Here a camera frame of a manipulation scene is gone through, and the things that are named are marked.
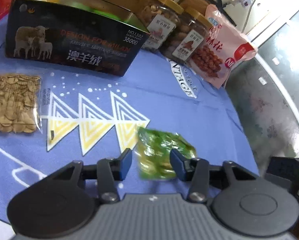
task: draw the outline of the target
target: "yellow jar lid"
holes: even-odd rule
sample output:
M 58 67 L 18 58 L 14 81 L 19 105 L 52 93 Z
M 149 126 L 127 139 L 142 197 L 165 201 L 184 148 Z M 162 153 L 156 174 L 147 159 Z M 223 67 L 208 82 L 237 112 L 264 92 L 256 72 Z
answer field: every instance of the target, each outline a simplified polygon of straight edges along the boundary
M 160 1 L 162 4 L 165 4 L 168 7 L 172 8 L 178 14 L 182 14 L 184 11 L 184 9 L 178 3 L 175 3 L 173 0 L 157 0 L 157 1 Z
M 198 20 L 201 24 L 205 25 L 207 29 L 210 29 L 213 25 L 204 17 L 203 14 L 201 14 L 199 11 L 196 11 L 192 7 L 187 7 L 185 12 L 190 14 L 192 17 L 194 17 L 196 20 Z

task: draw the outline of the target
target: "floor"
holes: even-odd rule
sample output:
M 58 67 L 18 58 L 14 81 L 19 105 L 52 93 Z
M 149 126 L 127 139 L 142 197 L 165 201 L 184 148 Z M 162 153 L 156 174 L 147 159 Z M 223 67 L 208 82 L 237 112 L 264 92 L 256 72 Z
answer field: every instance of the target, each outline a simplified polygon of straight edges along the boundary
M 299 12 L 261 47 L 259 54 L 299 111 Z M 299 125 L 280 90 L 255 59 L 233 70 L 226 90 L 239 114 L 263 175 L 270 156 L 299 157 Z

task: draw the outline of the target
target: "plastic jar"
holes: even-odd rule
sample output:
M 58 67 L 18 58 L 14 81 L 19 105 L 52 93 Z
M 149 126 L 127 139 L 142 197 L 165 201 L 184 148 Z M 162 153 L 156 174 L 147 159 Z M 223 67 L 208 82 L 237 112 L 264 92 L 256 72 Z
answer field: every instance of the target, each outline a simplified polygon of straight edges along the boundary
M 184 64 L 208 36 L 212 24 L 191 7 L 185 10 L 180 20 L 181 24 L 165 41 L 160 51 L 165 57 Z
M 179 15 L 184 9 L 173 0 L 150 0 L 139 12 L 138 17 L 149 30 L 151 36 L 143 49 L 157 50 L 176 26 L 180 24 Z

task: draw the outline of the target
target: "pink snack bag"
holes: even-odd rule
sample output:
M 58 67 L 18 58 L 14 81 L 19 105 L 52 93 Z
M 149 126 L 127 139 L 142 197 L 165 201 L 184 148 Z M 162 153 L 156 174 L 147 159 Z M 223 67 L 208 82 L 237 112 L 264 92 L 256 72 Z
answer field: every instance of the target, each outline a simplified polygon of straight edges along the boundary
M 207 6 L 205 18 L 213 24 L 210 35 L 200 44 L 187 64 L 219 89 L 228 79 L 231 67 L 255 57 L 257 48 L 249 43 L 247 36 L 238 31 L 215 5 Z

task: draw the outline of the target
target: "sheep illustration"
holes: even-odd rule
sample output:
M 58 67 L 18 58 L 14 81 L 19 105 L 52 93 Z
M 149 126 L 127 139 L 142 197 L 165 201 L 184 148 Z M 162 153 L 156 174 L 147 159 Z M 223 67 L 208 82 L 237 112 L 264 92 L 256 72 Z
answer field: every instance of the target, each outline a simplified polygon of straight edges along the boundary
M 46 52 L 46 58 L 51 58 L 51 52 L 53 50 L 53 44 L 51 42 L 45 42 L 45 38 L 39 38 L 39 55 L 38 58 L 40 58 L 41 54 L 43 53 L 43 60 L 45 60 L 45 52 Z
M 35 50 L 39 47 L 39 38 L 45 38 L 45 31 L 49 28 L 45 28 L 44 26 L 37 26 L 37 27 L 26 27 L 22 26 L 19 27 L 16 35 L 15 35 L 15 50 L 14 50 L 14 57 L 16 56 L 16 52 L 18 57 L 20 57 L 19 51 L 20 49 L 24 48 L 26 52 L 26 44 L 28 44 L 28 38 L 34 38 L 31 49 L 32 49 L 32 57 L 35 56 Z

